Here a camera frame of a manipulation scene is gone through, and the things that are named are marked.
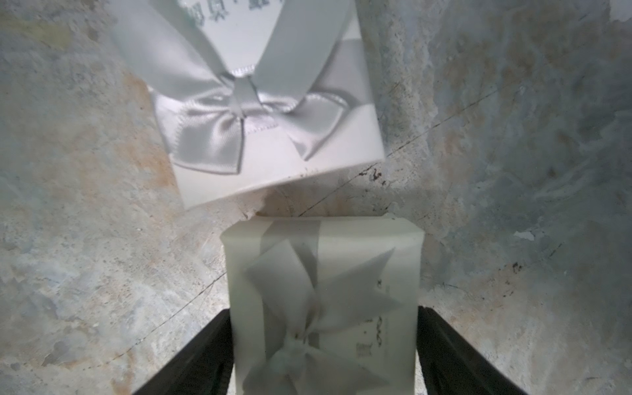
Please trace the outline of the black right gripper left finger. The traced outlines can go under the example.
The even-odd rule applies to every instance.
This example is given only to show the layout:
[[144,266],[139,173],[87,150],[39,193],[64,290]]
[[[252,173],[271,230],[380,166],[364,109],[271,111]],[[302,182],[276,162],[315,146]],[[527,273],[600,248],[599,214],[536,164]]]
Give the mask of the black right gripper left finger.
[[224,309],[135,395],[227,395],[233,365],[230,311]]

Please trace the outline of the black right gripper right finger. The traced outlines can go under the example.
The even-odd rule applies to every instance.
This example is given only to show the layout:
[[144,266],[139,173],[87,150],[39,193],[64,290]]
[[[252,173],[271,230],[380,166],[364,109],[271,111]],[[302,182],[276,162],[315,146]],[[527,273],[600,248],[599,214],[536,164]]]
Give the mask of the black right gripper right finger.
[[428,307],[418,308],[416,350],[429,394],[526,394]]

